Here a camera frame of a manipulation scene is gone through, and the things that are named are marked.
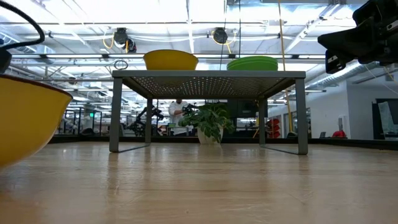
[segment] yellow bowl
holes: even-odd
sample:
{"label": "yellow bowl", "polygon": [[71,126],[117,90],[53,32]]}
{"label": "yellow bowl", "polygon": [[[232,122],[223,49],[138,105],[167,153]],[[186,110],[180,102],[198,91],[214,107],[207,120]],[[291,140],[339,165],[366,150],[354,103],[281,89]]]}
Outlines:
{"label": "yellow bowl", "polygon": [[180,50],[154,50],[144,55],[148,70],[194,70],[198,59]]}
{"label": "yellow bowl", "polygon": [[0,168],[41,150],[71,100],[54,87],[0,75]]}

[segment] white shirt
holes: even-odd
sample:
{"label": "white shirt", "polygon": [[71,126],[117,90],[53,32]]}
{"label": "white shirt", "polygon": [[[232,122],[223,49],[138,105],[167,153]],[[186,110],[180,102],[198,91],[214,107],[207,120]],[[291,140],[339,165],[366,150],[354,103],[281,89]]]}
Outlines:
{"label": "white shirt", "polygon": [[[169,106],[170,122],[175,124],[176,127],[180,127],[178,125],[178,122],[183,118],[183,116],[182,116],[182,114],[174,115],[174,112],[176,110],[182,110],[182,108],[184,106],[188,106],[188,103],[186,101],[182,101],[180,104],[173,102]],[[182,134],[182,133],[186,133],[187,129],[175,128],[173,131],[174,131],[174,134]]]}

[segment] white flower pot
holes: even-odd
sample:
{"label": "white flower pot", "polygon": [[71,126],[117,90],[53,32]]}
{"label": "white flower pot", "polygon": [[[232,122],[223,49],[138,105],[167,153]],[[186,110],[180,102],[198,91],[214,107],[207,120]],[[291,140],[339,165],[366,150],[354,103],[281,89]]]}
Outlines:
{"label": "white flower pot", "polygon": [[[224,129],[220,128],[221,139],[223,138],[223,133],[224,133]],[[213,136],[210,138],[207,137],[205,135],[205,133],[200,131],[200,128],[198,128],[198,138],[199,138],[200,144],[219,144]]]}

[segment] green leaves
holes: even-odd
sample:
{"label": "green leaves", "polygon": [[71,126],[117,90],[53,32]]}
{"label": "green leaves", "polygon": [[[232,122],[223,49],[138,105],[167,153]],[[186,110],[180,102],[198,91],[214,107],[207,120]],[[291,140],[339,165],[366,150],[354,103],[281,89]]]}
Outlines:
{"label": "green leaves", "polygon": [[183,127],[192,125],[200,129],[208,138],[214,137],[217,142],[221,142],[220,129],[226,129],[229,133],[235,130],[224,103],[200,106],[199,110],[185,115],[178,125]]}

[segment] black cable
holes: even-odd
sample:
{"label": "black cable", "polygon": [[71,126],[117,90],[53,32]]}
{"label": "black cable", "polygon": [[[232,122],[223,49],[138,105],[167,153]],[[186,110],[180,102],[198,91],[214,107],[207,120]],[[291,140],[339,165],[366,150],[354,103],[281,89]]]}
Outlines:
{"label": "black cable", "polygon": [[241,58],[242,46],[242,20],[241,20],[241,0],[239,0],[239,58]]}
{"label": "black cable", "polygon": [[[225,4],[225,12],[224,12],[224,14],[225,14],[225,20],[224,20],[224,32],[225,32],[225,27],[226,27],[226,4]],[[221,65],[223,63],[223,52],[224,52],[224,44],[221,47],[220,71],[221,71]]]}
{"label": "black cable", "polygon": [[115,61],[113,66],[117,70],[125,70],[129,67],[129,64],[125,60],[117,60],[117,61]]}
{"label": "black cable", "polygon": [[27,42],[19,42],[19,43],[15,43],[15,44],[9,44],[9,45],[1,47],[2,49],[8,50],[8,49],[16,48],[16,47],[25,47],[25,46],[40,44],[40,43],[42,43],[45,40],[45,34],[44,34],[43,30],[40,28],[40,26],[31,17],[29,17],[27,14],[25,14],[24,12],[22,12],[21,10],[19,10],[15,6],[12,6],[12,5],[4,2],[4,1],[0,1],[0,6],[5,8],[5,9],[8,9],[8,10],[14,12],[14,13],[16,13],[18,16],[21,16],[26,21],[28,21],[30,24],[32,24],[32,26],[35,27],[35,30],[39,33],[39,36],[40,36],[38,40],[32,40],[32,41],[27,41]]}

